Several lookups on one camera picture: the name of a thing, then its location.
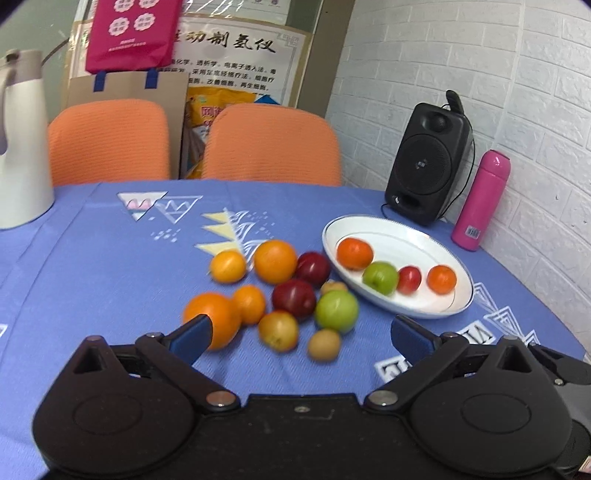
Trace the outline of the small red apple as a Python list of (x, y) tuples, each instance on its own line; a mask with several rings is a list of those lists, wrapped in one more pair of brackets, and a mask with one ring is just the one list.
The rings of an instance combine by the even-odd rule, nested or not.
[(413, 265), (408, 265), (399, 270), (399, 282), (397, 291), (402, 295), (413, 295), (422, 283), (422, 273), (420, 269)]

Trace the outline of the small yellow-orange citrus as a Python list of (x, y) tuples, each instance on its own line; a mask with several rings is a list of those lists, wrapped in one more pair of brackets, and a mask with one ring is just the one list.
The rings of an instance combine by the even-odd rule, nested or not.
[(242, 281), (247, 272), (247, 264), (242, 253), (235, 250), (219, 252), (209, 264), (211, 278), (219, 284), (233, 284)]

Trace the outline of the orange mandarin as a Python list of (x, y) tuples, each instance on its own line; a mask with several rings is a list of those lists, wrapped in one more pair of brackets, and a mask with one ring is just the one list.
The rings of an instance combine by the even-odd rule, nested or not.
[(366, 241), (348, 237), (339, 242), (337, 260), (346, 269), (363, 271), (373, 262), (374, 250)]

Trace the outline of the dark red plum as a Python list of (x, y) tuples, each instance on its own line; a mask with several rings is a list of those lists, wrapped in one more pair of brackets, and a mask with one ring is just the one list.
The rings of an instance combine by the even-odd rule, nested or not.
[(308, 251), (297, 259), (295, 278), (307, 281), (315, 288), (320, 288), (331, 275), (331, 263), (324, 255), (316, 251)]
[(298, 321), (304, 321), (314, 314), (317, 297), (310, 283), (291, 279), (274, 287), (271, 303), (274, 310), (286, 311)]

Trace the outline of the small orange tangerine on plate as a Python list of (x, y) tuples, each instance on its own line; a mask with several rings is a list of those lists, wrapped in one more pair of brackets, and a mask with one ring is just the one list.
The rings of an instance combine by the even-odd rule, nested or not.
[(447, 265), (433, 267), (427, 276), (428, 287), (438, 295), (451, 293), (457, 285), (455, 271)]

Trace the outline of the green apple on plate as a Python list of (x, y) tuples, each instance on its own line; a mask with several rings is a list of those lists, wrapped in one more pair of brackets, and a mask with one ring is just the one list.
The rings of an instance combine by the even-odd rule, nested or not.
[(399, 271), (386, 261), (375, 261), (363, 271), (363, 284), (382, 295), (389, 296), (399, 284)]

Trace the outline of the small orange middle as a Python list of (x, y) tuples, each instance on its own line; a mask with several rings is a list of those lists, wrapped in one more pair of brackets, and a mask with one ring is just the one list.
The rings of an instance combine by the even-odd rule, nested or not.
[(235, 290), (232, 302), (238, 310), (242, 325), (256, 325), (266, 315), (266, 297), (254, 285), (243, 285)]

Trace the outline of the green apple on table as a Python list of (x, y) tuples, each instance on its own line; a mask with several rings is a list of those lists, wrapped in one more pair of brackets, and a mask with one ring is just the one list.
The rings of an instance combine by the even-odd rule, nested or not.
[(348, 334), (356, 326), (359, 310), (359, 302), (351, 292), (332, 290), (318, 300), (315, 323), (319, 328)]

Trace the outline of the brown kiwi fruit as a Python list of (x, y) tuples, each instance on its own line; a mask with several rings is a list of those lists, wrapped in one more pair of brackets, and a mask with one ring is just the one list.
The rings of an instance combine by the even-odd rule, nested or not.
[(322, 329), (315, 332), (308, 342), (308, 357), (315, 362), (334, 362), (339, 357), (342, 347), (342, 337), (332, 329)]

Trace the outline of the small tan fruit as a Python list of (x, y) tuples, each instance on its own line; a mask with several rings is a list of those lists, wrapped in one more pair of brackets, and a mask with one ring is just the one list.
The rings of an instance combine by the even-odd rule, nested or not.
[(341, 281), (335, 280), (328, 280), (325, 282), (324, 285), (321, 287), (321, 295), (324, 296), (332, 291), (348, 291), (349, 288), (346, 286), (346, 283)]

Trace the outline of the large orange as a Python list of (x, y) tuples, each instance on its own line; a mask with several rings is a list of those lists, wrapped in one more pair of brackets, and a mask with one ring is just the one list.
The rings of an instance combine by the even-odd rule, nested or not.
[(256, 248), (253, 268), (260, 280), (270, 285), (287, 282), (297, 269), (297, 252), (283, 240), (269, 240)]

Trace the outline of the black speaker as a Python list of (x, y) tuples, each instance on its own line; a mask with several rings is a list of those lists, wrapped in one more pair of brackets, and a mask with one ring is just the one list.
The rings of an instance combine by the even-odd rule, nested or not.
[(473, 129), (457, 92), (447, 105), (415, 106), (385, 191), (395, 212), (423, 226), (438, 220), (452, 198), (461, 163), (472, 149)]

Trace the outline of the left orange chair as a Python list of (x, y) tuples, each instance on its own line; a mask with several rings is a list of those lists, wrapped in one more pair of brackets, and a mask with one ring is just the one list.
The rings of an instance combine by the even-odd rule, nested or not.
[(166, 180), (164, 110), (139, 99), (104, 100), (63, 110), (48, 127), (53, 184)]

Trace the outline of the right orange chair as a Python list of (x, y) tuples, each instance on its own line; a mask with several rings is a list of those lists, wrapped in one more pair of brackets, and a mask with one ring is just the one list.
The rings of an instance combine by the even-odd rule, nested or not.
[(201, 178), (336, 187), (342, 184), (339, 139), (324, 118), (307, 111), (236, 104), (211, 125)]

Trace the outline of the yellow plastic bag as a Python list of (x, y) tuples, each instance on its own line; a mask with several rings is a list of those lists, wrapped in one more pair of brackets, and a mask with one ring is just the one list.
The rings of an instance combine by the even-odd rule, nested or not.
[(256, 94), (218, 87), (190, 87), (185, 102), (185, 133), (188, 135), (186, 179), (200, 179), (204, 162), (205, 144), (211, 124), (228, 106), (253, 103)]

